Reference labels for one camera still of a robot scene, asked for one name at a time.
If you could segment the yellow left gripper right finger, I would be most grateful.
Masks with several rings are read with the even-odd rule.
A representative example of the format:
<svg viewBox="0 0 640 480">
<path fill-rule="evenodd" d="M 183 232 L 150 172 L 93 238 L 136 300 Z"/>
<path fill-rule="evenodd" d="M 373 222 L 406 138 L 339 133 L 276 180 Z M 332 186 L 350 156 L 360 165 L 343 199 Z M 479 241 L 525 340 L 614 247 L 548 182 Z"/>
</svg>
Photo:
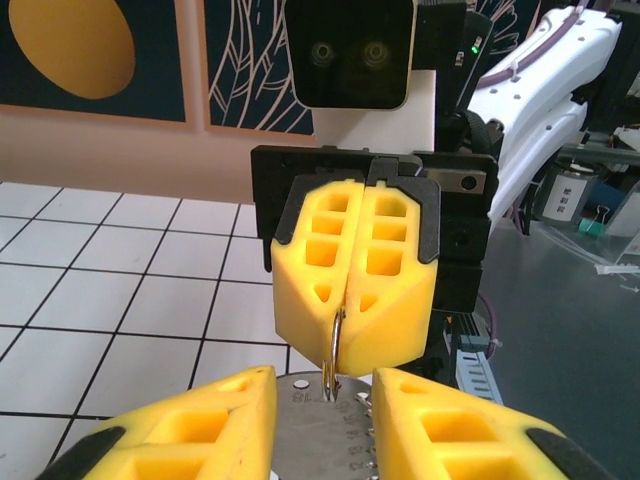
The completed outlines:
<svg viewBox="0 0 640 480">
<path fill-rule="evenodd" d="M 553 425 L 407 372 L 372 376 L 382 479 L 609 479 Z"/>
</svg>

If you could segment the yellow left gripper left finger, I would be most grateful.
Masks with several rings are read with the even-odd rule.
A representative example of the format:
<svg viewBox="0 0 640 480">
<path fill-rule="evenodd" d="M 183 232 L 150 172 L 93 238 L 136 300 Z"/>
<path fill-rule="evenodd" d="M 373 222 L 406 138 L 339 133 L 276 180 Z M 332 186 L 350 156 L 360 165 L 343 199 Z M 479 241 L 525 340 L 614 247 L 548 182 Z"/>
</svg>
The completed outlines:
<svg viewBox="0 0 640 480">
<path fill-rule="evenodd" d="M 276 403 L 274 368 L 250 368 L 102 422 L 42 476 L 267 479 Z"/>
</svg>

